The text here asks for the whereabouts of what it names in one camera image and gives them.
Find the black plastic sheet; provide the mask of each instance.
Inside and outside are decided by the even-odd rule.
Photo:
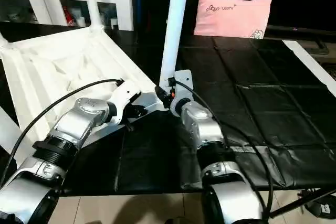
[[[6,29],[12,25],[0,24],[0,31],[11,41],[62,30],[15,24],[14,33]],[[159,82],[164,36],[107,33],[145,74]],[[177,68],[192,71],[195,91],[217,116],[256,144],[276,189],[336,184],[336,98],[285,44],[190,36],[181,38],[178,56]],[[1,92],[5,100],[1,105],[6,106],[8,90]],[[132,132],[121,129],[80,151],[66,179],[65,195],[201,189],[191,139],[178,118],[154,112],[133,126]],[[266,190],[265,171],[253,149],[239,133],[226,127],[224,133],[241,168],[259,189]]]

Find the tile floor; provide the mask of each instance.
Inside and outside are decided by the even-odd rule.
[[[262,192],[267,200],[267,192]],[[49,224],[164,224],[185,217],[188,224],[203,224],[200,194],[62,197]],[[272,209],[297,199],[297,191],[276,191]],[[336,224],[301,209],[269,220],[270,224]]]

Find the glass cabinet door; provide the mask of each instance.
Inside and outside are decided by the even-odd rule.
[[[86,1],[60,0],[68,26],[86,27],[91,25]],[[105,28],[118,29],[116,4],[98,2],[100,21]]]
[[[44,0],[0,0],[0,21],[51,24]]]
[[[105,27],[133,30],[132,0],[96,0]],[[62,26],[89,26],[87,0],[45,0],[52,23]]]

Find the pink pillow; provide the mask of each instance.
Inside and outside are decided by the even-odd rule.
[[[199,0],[194,35],[262,39],[272,0]]]

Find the black cable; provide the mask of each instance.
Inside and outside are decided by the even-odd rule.
[[[73,90],[71,91],[70,93],[66,94],[65,96],[61,97],[60,99],[58,99],[56,102],[53,102],[51,105],[49,105],[46,109],[44,109],[37,117],[35,117],[29,124],[28,126],[25,128],[25,130],[21,133],[21,135],[19,136],[19,138],[17,139],[13,149],[12,149],[12,152],[10,153],[10,156],[9,156],[9,159],[8,159],[8,162],[6,164],[6,167],[4,169],[4,172],[2,174],[2,177],[1,177],[1,181],[0,181],[0,188],[3,186],[4,182],[5,182],[5,178],[6,178],[6,174],[8,172],[8,169],[9,169],[9,166],[14,158],[14,155],[17,151],[17,149],[19,148],[20,146],[20,143],[22,142],[23,138],[25,137],[25,135],[27,134],[27,132],[30,130],[30,128],[33,127],[33,125],[42,117],[44,116],[49,110],[51,110],[54,106],[56,106],[58,103],[62,102],[63,100],[69,98],[70,96],[72,96],[73,94],[76,94],[84,89],[87,89],[91,86],[94,86],[94,85],[97,85],[97,84],[101,84],[101,83],[104,83],[104,82],[117,82],[117,84],[121,84],[122,83],[122,80],[118,80],[118,79],[106,79],[106,80],[101,80],[101,81],[96,81],[96,82],[93,82],[93,83],[90,83],[90,84],[87,84],[79,89],[76,89],[76,90]]]
[[[199,94],[197,94],[193,89],[191,89],[190,87],[188,87],[186,84],[184,84],[184,83],[181,83],[180,81],[176,81],[175,80],[175,83],[176,84],[178,84],[178,85],[180,85],[180,86],[182,86],[182,87],[184,87],[185,89],[188,89],[190,92],[192,92],[192,94],[194,95],[194,96],[196,96],[197,97],[197,99],[199,99],[202,103],[203,103],[203,105],[210,111],[210,113],[212,114],[212,116],[213,116],[213,118],[215,119],[215,121],[220,125],[221,123],[221,121],[219,120],[219,118],[216,116],[216,114],[212,111],[212,109],[210,108],[210,106],[203,100],[203,98],[202,97],[200,97],[200,95]],[[225,145],[228,147],[229,145],[228,145],[228,139],[226,138],[226,137],[224,137],[224,141],[225,141]]]
[[[210,112],[211,114],[213,115],[213,118],[215,119],[215,121],[219,124],[219,125],[225,125],[229,128],[231,128],[232,130],[238,132],[240,135],[242,135],[246,140],[247,142],[249,143],[249,145],[253,148],[253,150],[256,152],[262,166],[264,167],[265,169],[265,173],[266,173],[266,177],[267,177],[267,180],[268,180],[268,186],[269,186],[269,190],[268,190],[268,200],[267,200],[267,205],[265,207],[265,203],[261,197],[261,194],[260,192],[257,190],[256,186],[253,184],[252,180],[248,177],[248,175],[245,173],[245,176],[247,178],[247,180],[249,181],[249,183],[251,184],[251,187],[252,189],[256,192],[257,196],[258,196],[258,199],[261,203],[261,206],[263,207],[263,219],[268,219],[269,218],[269,214],[270,214],[270,211],[271,211],[271,208],[272,208],[272,202],[273,202],[273,180],[272,180],[272,177],[271,177],[271,173],[269,171],[269,168],[265,162],[265,160],[263,159],[261,153],[259,152],[259,150],[257,149],[257,147],[254,145],[254,143],[249,139],[249,137],[243,132],[241,131],[240,129],[234,127],[233,125],[230,125],[226,122],[223,122],[221,120],[218,119],[218,117],[216,116],[216,114],[212,111],[212,109],[210,108],[210,106],[200,97],[200,95],[198,95],[193,89],[191,89],[190,87],[188,87],[187,85],[185,85],[184,83],[181,83],[179,81],[174,81],[176,84],[178,85],[181,85],[182,87],[184,87],[185,89],[188,89],[188,91],[192,92],[192,94],[194,96],[197,97],[197,99],[199,99],[202,103],[203,103],[203,106],[206,107]],[[224,137],[224,140],[226,141],[226,146],[228,147],[228,139],[226,137]]]
[[[238,129],[237,127],[234,127],[233,125],[230,125],[226,122],[223,122],[223,121],[220,121],[220,123],[222,125],[225,125],[229,128],[231,128],[232,130],[238,132],[240,135],[242,135],[246,140],[247,142],[249,143],[249,145],[253,148],[253,150],[255,151],[255,153],[257,154],[262,166],[264,167],[264,170],[266,172],[266,178],[268,180],[268,199],[267,199],[267,204],[266,204],[266,209],[263,213],[264,215],[264,219],[268,219],[269,218],[269,214],[271,212],[271,208],[272,208],[272,202],[273,202],[273,180],[272,180],[272,177],[271,177],[271,173],[269,171],[269,168],[264,160],[264,158],[262,157],[260,151],[257,149],[257,147],[255,146],[255,144],[250,140],[250,138],[244,133],[242,132],[240,129]]]

